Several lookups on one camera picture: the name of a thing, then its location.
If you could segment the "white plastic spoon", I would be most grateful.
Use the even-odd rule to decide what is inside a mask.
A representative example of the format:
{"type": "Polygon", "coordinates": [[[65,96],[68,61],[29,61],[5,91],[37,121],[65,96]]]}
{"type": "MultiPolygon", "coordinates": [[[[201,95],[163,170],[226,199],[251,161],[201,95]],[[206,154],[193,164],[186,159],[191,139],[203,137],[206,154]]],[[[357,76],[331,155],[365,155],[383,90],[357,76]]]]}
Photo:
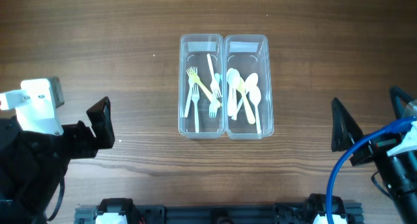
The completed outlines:
{"type": "MultiPolygon", "coordinates": [[[[250,74],[246,80],[244,80],[246,82],[247,85],[251,84],[252,86],[256,86],[257,82],[258,82],[258,75],[256,73],[252,73],[250,74]]],[[[233,120],[237,119],[237,113],[239,112],[240,108],[242,107],[243,101],[240,99],[238,105],[237,105],[237,111],[236,113],[232,116],[233,120]]]]}
{"type": "Polygon", "coordinates": [[[255,123],[256,123],[257,133],[261,134],[259,109],[258,109],[258,105],[261,101],[261,91],[258,86],[253,86],[250,89],[250,101],[252,102],[255,108],[255,123]]]}
{"type": "Polygon", "coordinates": [[[237,87],[240,84],[240,74],[238,70],[230,68],[227,71],[227,82],[229,84],[228,94],[228,115],[232,117],[237,111],[237,87]]]}

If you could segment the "translucent curved white fork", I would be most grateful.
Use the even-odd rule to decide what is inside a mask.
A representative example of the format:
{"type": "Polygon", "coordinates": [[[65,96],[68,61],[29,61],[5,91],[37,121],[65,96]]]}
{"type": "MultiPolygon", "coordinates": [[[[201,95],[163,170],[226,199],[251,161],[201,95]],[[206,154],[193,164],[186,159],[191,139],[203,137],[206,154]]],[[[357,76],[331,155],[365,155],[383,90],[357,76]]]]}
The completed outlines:
{"type": "Polygon", "coordinates": [[[198,101],[199,101],[199,88],[197,84],[194,84],[192,89],[192,102],[194,103],[194,121],[195,121],[195,132],[199,133],[199,115],[198,115],[198,101]]]}

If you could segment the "yellow plastic fork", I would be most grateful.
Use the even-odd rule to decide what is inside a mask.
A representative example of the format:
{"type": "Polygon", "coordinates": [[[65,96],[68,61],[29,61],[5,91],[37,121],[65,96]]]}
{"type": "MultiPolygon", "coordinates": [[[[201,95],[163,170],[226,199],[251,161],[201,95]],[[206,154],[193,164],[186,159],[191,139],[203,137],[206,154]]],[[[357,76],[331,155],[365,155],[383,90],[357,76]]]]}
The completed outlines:
{"type": "Polygon", "coordinates": [[[188,76],[191,78],[191,80],[194,83],[197,83],[199,85],[199,87],[202,89],[202,91],[205,93],[206,97],[210,100],[213,101],[213,94],[204,86],[204,84],[201,82],[199,76],[197,75],[197,73],[195,71],[192,70],[191,68],[188,68],[186,70],[186,73],[188,74],[188,76]]]}

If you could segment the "yellow plastic spoon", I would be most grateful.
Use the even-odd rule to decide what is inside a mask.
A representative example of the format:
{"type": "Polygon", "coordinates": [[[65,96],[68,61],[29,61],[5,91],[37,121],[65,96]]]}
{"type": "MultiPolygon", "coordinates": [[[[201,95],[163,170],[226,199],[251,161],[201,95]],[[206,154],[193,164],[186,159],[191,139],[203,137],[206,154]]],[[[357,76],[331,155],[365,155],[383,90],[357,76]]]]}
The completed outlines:
{"type": "Polygon", "coordinates": [[[252,88],[252,85],[247,85],[246,82],[243,80],[243,78],[240,79],[239,86],[237,87],[237,91],[241,94],[241,100],[244,104],[244,109],[246,112],[246,118],[248,120],[249,124],[255,124],[255,116],[253,114],[252,108],[250,106],[250,103],[248,101],[248,98],[246,96],[246,91],[250,91],[252,88]]]}

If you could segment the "light blue plastic fork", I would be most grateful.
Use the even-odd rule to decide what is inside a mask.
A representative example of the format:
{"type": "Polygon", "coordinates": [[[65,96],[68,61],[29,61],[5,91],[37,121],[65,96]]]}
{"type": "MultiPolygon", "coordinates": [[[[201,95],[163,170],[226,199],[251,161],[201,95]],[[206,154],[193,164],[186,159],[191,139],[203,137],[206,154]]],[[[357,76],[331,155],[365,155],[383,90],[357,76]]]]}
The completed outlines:
{"type": "MultiPolygon", "coordinates": [[[[219,81],[220,80],[220,74],[219,73],[215,73],[214,74],[215,80],[219,81]]],[[[212,93],[212,101],[209,105],[209,117],[210,118],[216,118],[218,112],[218,99],[215,95],[215,93],[212,93]]]]}

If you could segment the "white plastic fork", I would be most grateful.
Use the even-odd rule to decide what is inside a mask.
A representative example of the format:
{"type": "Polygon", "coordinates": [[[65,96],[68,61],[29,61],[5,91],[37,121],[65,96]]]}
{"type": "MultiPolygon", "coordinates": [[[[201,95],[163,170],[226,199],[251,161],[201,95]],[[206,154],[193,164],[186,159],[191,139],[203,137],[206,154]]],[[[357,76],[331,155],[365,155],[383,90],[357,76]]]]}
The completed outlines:
{"type": "Polygon", "coordinates": [[[188,96],[186,99],[186,105],[184,109],[184,117],[188,117],[189,109],[190,109],[190,102],[192,97],[192,89],[194,87],[194,81],[191,79],[191,77],[188,78],[188,84],[189,84],[189,90],[188,90],[188,96]]]}

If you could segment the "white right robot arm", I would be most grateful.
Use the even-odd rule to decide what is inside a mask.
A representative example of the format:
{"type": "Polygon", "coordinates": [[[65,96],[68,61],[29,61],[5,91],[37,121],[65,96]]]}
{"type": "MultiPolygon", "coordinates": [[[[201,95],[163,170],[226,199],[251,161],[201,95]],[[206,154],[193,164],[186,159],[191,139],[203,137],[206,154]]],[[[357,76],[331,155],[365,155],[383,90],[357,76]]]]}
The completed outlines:
{"type": "Polygon", "coordinates": [[[405,114],[401,100],[411,104],[410,97],[392,97],[396,120],[370,134],[360,127],[337,99],[332,100],[333,132],[331,149],[343,155],[330,173],[326,187],[325,207],[331,205],[334,184],[342,165],[373,162],[383,186],[375,186],[390,198],[404,223],[416,223],[416,114],[405,114]]]}

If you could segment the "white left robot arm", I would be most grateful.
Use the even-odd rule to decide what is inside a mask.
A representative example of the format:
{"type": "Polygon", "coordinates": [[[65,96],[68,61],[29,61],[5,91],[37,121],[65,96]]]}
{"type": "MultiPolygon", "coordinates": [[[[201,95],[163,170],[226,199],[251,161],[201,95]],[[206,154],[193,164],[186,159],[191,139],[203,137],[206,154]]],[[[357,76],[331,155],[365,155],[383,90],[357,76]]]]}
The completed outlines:
{"type": "Polygon", "coordinates": [[[86,112],[84,122],[68,124],[62,135],[22,130],[17,118],[1,119],[1,222],[46,223],[57,215],[71,160],[94,158],[115,142],[111,102],[104,97],[86,112]],[[51,216],[46,209],[58,191],[51,216]]]}

